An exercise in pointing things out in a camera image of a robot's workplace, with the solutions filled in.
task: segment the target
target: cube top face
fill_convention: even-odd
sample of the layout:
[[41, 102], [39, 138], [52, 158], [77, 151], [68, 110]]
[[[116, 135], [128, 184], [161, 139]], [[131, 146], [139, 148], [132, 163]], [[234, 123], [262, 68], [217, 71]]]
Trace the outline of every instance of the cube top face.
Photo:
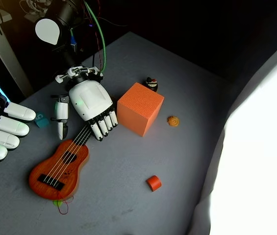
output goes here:
[[149, 119], [161, 105], [164, 97], [152, 90], [135, 83], [118, 101], [137, 114]]

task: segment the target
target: white circular cap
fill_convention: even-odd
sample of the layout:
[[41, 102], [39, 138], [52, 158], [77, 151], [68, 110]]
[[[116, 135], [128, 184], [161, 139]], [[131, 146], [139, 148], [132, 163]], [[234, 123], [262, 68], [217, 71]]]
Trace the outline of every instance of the white circular cap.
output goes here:
[[60, 28], [53, 20], [39, 20], [36, 24], [35, 31], [42, 41], [53, 45], [57, 44], [60, 35]]

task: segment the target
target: sound hole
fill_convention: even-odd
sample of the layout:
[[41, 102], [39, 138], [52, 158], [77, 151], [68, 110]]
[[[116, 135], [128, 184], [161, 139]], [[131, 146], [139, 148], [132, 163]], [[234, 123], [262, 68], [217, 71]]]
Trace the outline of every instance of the sound hole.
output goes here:
[[72, 154], [70, 152], [65, 152], [65, 154], [62, 157], [63, 163], [64, 164], [69, 164], [72, 163], [76, 160], [77, 156], [76, 154]]

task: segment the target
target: green cable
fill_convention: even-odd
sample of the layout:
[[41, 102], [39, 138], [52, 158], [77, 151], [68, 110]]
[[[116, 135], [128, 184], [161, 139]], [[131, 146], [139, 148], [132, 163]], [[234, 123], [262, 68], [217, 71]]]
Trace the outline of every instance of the green cable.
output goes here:
[[101, 40], [102, 40], [102, 49], [103, 49], [103, 67], [102, 67], [102, 70], [101, 72], [103, 72], [105, 70], [105, 66], [106, 66], [106, 54], [105, 54], [105, 43], [104, 43], [104, 38], [103, 38], [103, 33], [102, 33], [102, 30], [100, 28], [100, 25], [98, 23], [98, 20], [97, 20], [97, 17], [95, 16], [95, 14], [93, 13], [93, 11], [90, 9], [90, 7], [88, 6], [87, 2], [84, 0], [84, 3], [86, 5], [86, 7], [88, 8], [90, 14], [92, 15], [94, 21], [96, 22], [97, 24], [97, 27], [98, 27], [98, 30], [99, 30], [99, 33], [100, 33], [100, 36], [101, 36]]

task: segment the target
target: ukulele bridge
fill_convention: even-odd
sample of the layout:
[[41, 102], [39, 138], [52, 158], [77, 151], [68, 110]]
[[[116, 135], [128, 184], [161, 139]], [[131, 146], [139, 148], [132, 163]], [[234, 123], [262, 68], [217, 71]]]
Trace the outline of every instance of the ukulele bridge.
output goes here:
[[47, 176], [45, 174], [41, 174], [37, 180], [39, 182], [49, 185], [59, 191], [61, 191], [61, 189], [64, 187], [64, 183], [62, 183], [58, 180], [54, 180], [54, 178]]

